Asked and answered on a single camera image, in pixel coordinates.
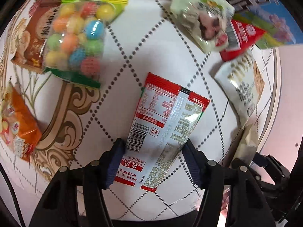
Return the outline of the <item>orange panda packet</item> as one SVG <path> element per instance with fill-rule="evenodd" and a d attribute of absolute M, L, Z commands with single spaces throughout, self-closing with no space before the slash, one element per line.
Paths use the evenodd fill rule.
<path fill-rule="evenodd" d="M 1 101 L 2 140 L 17 157 L 29 162 L 41 137 L 37 121 L 9 82 Z"/>

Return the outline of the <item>colourful candy balls bag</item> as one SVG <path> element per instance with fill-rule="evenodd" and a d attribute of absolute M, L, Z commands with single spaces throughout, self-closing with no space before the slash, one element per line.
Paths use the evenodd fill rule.
<path fill-rule="evenodd" d="M 101 87 L 106 27 L 129 0 L 61 0 L 43 50 L 44 72 L 78 85 Z"/>

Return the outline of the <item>brown pastry packet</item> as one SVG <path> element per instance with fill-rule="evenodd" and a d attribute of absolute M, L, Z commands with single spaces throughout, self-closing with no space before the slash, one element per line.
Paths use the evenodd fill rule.
<path fill-rule="evenodd" d="M 44 71 L 43 49 L 59 7 L 60 2 L 50 1 L 35 2 L 31 6 L 29 23 L 14 39 L 14 64 L 39 74 Z"/>

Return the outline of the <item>small red packet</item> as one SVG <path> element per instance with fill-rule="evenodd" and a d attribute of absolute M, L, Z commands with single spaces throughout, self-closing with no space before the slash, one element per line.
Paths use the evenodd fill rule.
<path fill-rule="evenodd" d="M 220 52 L 221 59 L 224 62 L 235 59 L 261 39 L 265 32 L 265 30 L 251 24 L 236 21 L 235 19 L 230 20 L 226 28 L 229 45 Z"/>

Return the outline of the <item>clear cake packet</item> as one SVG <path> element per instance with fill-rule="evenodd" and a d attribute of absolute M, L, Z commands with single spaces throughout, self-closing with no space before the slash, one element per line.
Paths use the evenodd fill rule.
<path fill-rule="evenodd" d="M 258 134 L 256 126 L 253 124 L 246 125 L 242 137 L 233 152 L 232 160 L 229 168 L 232 168 L 232 162 L 235 159 L 240 159 L 246 165 L 250 165 L 258 148 Z"/>

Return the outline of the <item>white quilted bed cover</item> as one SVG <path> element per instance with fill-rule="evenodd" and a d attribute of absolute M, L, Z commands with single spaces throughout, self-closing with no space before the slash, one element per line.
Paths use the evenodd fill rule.
<path fill-rule="evenodd" d="M 30 162 L 1 143 L 1 163 L 29 223 L 39 199 L 60 166 L 82 168 L 126 138 L 148 73 L 184 86 L 210 100 L 191 134 L 209 159 L 227 165 L 240 140 L 237 113 L 212 77 L 221 57 L 204 54 L 169 13 L 170 0 L 129 0 L 105 34 L 99 90 L 16 66 L 19 36 L 31 20 L 35 0 L 27 0 L 1 36 L 1 89 L 19 83 L 37 118 L 42 141 Z"/>

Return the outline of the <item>red white barcode packet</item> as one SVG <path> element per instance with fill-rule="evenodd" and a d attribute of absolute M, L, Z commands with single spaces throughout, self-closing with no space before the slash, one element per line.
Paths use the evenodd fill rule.
<path fill-rule="evenodd" d="M 210 101 L 148 73 L 115 181 L 155 192 Z"/>

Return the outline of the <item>white green cartoon packet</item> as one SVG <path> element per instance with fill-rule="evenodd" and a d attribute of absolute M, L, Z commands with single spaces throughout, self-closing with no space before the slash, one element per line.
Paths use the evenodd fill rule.
<path fill-rule="evenodd" d="M 170 11 L 204 53 L 228 47 L 235 8 L 226 0 L 171 0 Z"/>

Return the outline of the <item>white oat cookie packet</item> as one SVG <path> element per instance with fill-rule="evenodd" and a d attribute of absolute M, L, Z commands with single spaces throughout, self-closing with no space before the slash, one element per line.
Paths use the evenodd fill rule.
<path fill-rule="evenodd" d="M 223 63 L 215 80 L 232 102 L 244 127 L 261 98 L 265 82 L 251 50 Z"/>

